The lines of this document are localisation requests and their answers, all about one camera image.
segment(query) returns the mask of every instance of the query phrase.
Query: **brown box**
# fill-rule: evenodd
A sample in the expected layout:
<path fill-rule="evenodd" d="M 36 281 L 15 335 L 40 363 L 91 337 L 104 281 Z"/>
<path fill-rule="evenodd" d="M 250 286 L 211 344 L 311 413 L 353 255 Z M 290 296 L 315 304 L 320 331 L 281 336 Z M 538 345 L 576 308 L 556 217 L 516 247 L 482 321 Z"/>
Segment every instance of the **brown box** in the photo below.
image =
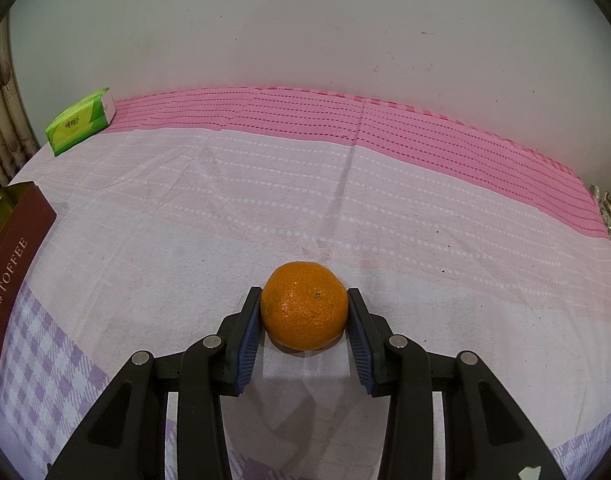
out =
<path fill-rule="evenodd" d="M 0 353 L 18 290 L 54 220 L 34 182 L 0 190 Z"/>

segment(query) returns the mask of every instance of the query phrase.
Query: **green tissue package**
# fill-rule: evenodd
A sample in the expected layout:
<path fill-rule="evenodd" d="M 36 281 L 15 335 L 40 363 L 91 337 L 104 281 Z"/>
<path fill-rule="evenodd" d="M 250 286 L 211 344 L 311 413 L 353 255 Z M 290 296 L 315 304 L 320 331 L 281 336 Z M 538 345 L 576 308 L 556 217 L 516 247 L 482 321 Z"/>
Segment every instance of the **green tissue package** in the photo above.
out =
<path fill-rule="evenodd" d="M 75 144 L 107 128 L 115 113 L 109 88 L 94 92 L 67 108 L 45 129 L 54 155 L 61 155 Z"/>

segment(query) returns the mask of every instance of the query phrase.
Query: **orange fruit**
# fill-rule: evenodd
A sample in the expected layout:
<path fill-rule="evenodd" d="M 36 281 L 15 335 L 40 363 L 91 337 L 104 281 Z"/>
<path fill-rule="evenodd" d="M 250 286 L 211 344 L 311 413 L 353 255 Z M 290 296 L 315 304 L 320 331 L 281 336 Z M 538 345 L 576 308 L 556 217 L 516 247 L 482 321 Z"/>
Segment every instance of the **orange fruit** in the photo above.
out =
<path fill-rule="evenodd" d="M 277 343 L 294 350 L 316 350 L 343 332 L 348 293 L 326 267 L 291 262 L 275 270 L 263 288 L 261 318 Z"/>

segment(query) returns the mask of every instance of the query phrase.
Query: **silver screw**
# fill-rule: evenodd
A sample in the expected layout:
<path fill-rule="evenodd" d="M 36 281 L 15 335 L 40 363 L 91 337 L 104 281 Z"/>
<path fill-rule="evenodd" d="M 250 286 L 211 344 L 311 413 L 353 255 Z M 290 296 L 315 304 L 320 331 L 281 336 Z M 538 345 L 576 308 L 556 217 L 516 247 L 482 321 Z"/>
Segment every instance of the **silver screw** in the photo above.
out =
<path fill-rule="evenodd" d="M 479 362 L 479 358 L 472 352 L 463 352 L 461 354 L 461 361 L 467 365 L 476 365 Z"/>
<path fill-rule="evenodd" d="M 216 348 L 222 342 L 222 339 L 218 335 L 209 335 L 203 339 L 203 346 L 205 348 Z"/>
<path fill-rule="evenodd" d="M 394 348 L 405 348 L 408 344 L 408 338 L 399 334 L 391 335 L 388 341 Z"/>
<path fill-rule="evenodd" d="M 132 362 L 135 365 L 144 365 L 149 360 L 150 354 L 148 354 L 145 350 L 139 350 L 138 352 L 132 355 Z"/>

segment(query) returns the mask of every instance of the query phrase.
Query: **wall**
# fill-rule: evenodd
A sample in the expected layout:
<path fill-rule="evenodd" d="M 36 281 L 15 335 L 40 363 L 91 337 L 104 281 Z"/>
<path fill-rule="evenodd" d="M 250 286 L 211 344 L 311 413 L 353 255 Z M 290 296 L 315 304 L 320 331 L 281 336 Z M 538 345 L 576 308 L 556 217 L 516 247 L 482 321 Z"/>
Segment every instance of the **wall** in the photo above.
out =
<path fill-rule="evenodd" d="M 611 29 L 591 0 L 18 0 L 12 47 L 39 133 L 104 86 L 311 87 L 448 114 L 611 190 Z"/>

